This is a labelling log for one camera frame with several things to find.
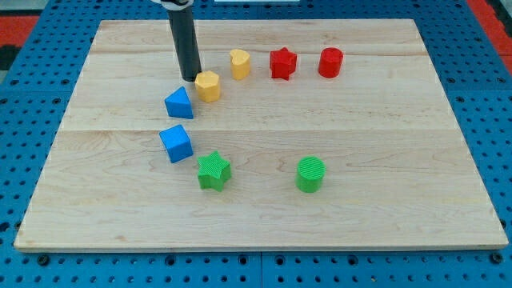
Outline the white rod mount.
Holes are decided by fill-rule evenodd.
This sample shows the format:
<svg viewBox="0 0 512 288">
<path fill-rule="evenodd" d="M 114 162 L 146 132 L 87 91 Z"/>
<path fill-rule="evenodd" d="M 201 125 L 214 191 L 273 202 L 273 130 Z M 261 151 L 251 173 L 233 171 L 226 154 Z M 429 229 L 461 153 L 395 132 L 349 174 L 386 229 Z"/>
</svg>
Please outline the white rod mount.
<svg viewBox="0 0 512 288">
<path fill-rule="evenodd" d="M 180 11 L 194 4 L 194 0 L 151 0 L 166 10 Z"/>
</svg>

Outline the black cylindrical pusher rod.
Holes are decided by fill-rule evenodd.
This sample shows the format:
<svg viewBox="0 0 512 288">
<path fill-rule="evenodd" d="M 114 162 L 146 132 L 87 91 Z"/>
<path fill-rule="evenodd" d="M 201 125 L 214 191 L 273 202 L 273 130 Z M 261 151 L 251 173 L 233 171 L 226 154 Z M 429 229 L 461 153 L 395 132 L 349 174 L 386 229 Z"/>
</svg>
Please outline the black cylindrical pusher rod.
<svg viewBox="0 0 512 288">
<path fill-rule="evenodd" d="M 182 78 L 194 82 L 202 72 L 192 8 L 167 11 Z"/>
</svg>

